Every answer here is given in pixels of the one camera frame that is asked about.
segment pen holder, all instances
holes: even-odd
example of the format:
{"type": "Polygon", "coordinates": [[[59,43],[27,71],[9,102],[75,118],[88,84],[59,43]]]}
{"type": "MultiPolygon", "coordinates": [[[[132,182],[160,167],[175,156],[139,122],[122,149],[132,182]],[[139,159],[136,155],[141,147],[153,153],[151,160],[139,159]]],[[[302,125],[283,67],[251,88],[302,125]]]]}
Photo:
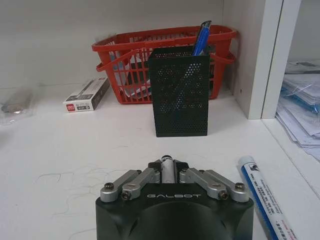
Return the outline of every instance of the pen holder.
{"type": "Polygon", "coordinates": [[[192,46],[156,48],[148,59],[157,137],[208,134],[210,56],[192,46]]]}

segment screw head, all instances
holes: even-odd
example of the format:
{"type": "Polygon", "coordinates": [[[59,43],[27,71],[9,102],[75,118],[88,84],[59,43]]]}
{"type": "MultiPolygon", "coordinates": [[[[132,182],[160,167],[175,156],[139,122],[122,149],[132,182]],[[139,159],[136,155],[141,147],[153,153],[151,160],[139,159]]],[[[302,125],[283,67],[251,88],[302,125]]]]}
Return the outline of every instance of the screw head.
{"type": "Polygon", "coordinates": [[[236,190],[244,190],[245,189],[245,185],[242,182],[237,182],[234,186],[234,188],[236,190]]]}
{"type": "Polygon", "coordinates": [[[219,199],[220,200],[227,200],[229,197],[229,194],[226,191],[219,192],[219,199]]]}
{"type": "Polygon", "coordinates": [[[122,198],[124,201],[130,200],[130,197],[131,197],[131,193],[128,192],[128,191],[124,191],[123,193],[121,193],[121,198],[122,198]]]}
{"type": "Polygon", "coordinates": [[[112,182],[107,182],[105,185],[104,185],[104,187],[106,188],[106,189],[109,189],[109,190],[112,190],[112,189],[114,189],[114,184],[112,183],[112,182]]]}

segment white tube with blue label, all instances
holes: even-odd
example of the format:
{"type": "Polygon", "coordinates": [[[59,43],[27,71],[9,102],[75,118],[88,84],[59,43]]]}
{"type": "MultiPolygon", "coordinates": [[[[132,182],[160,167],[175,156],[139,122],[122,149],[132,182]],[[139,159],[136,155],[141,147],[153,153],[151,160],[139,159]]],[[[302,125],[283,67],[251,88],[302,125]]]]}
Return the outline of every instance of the white tube with blue label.
{"type": "Polygon", "coordinates": [[[297,240],[253,157],[243,156],[239,165],[272,239],[297,240]]]}

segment red plastic basket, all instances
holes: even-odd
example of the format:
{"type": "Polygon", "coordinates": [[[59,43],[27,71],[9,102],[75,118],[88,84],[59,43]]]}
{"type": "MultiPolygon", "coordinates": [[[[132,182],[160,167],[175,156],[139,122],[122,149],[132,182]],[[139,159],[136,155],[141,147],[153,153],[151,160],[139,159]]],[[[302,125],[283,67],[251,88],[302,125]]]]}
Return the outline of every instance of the red plastic basket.
{"type": "MultiPolygon", "coordinates": [[[[122,33],[92,45],[101,63],[98,72],[106,71],[117,100],[121,104],[146,104],[152,102],[148,58],[154,48],[193,45],[199,26],[175,27],[122,33]]],[[[231,39],[237,31],[212,25],[208,44],[215,45],[210,55],[210,99],[218,96],[226,64],[235,61],[229,52],[231,39]]]]}

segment white box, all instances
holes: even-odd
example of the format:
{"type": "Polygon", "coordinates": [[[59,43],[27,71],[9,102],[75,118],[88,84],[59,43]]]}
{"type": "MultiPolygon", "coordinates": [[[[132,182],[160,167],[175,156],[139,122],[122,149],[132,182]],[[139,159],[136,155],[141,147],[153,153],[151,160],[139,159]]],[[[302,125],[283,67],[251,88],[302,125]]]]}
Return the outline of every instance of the white box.
{"type": "Polygon", "coordinates": [[[68,113],[93,111],[97,108],[109,86],[107,77],[88,80],[80,89],[73,92],[63,102],[63,105],[68,113]]]}

